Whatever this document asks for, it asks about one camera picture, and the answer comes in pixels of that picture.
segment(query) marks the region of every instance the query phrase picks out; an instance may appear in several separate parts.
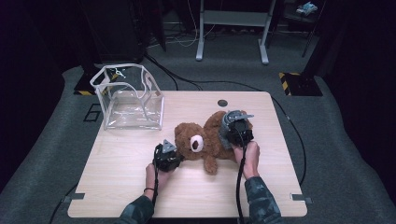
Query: transparent acrylic container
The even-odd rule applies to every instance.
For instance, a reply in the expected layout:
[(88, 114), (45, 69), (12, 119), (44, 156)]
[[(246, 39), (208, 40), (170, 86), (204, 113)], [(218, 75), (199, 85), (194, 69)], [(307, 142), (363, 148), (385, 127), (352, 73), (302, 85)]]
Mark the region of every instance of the transparent acrylic container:
[(102, 107), (105, 130), (162, 128), (164, 96), (143, 65), (106, 65), (90, 83)]

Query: teddy bear nose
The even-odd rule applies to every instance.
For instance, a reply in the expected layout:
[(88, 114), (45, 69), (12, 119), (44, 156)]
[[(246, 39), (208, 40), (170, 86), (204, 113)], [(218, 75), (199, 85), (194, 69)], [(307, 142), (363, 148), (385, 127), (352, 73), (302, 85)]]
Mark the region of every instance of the teddy bear nose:
[(201, 135), (195, 135), (190, 140), (190, 147), (193, 152), (200, 152), (204, 148), (204, 139)]

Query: wooden table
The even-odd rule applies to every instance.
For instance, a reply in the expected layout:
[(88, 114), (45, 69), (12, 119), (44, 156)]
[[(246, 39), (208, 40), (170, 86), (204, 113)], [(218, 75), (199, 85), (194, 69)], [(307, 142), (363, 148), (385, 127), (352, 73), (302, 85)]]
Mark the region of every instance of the wooden table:
[[(154, 148), (167, 139), (175, 142), (174, 129), (181, 122), (205, 121), (219, 110), (246, 110), (253, 114), (254, 140), (261, 147), (259, 172), (276, 198), (283, 217), (302, 217), (307, 210), (290, 194), (301, 194), (290, 154), (267, 92), (164, 91), (163, 129), (99, 130), (91, 155), (78, 183), (70, 217), (118, 217), (123, 208), (145, 188), (146, 166)], [(221, 107), (218, 100), (226, 100)], [(218, 173), (208, 175), (203, 161), (183, 161), (158, 196), (154, 217), (238, 217), (235, 186), (238, 165), (218, 160)], [(248, 202), (241, 181), (241, 204), (248, 217)]]

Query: dark sleeve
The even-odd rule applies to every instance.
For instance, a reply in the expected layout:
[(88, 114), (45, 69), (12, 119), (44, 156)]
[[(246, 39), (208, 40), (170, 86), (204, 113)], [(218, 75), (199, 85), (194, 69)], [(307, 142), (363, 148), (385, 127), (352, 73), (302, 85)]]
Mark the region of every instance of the dark sleeve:
[(283, 223), (275, 198), (259, 176), (245, 182), (249, 204), (249, 223)]
[(151, 200), (142, 195), (128, 204), (122, 211), (116, 224), (143, 224), (154, 214), (154, 206)]

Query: brown teddy bear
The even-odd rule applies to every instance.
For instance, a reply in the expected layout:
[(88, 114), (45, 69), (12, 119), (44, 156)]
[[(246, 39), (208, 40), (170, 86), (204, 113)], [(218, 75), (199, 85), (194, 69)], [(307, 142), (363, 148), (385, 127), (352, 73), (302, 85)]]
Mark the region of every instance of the brown teddy bear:
[(205, 123), (204, 128), (197, 123), (180, 123), (175, 128), (175, 145), (177, 155), (183, 160), (203, 159), (205, 170), (215, 175), (218, 170), (216, 158), (235, 161), (231, 148), (224, 148), (219, 139), (219, 128), (225, 111), (214, 113)]

